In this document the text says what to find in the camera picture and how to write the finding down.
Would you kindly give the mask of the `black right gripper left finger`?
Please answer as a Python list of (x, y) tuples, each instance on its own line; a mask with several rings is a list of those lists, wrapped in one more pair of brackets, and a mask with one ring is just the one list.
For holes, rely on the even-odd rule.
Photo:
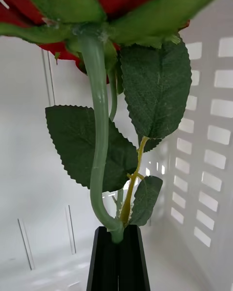
[(100, 226), (94, 234), (92, 255), (86, 289), (88, 291), (118, 290), (118, 245), (112, 242), (111, 233)]

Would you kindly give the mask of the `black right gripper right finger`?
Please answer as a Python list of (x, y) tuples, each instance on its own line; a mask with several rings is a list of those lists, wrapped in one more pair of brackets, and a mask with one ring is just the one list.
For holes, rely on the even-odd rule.
[(136, 225), (125, 228), (123, 241), (119, 244), (118, 289), (120, 291), (150, 290), (141, 230)]

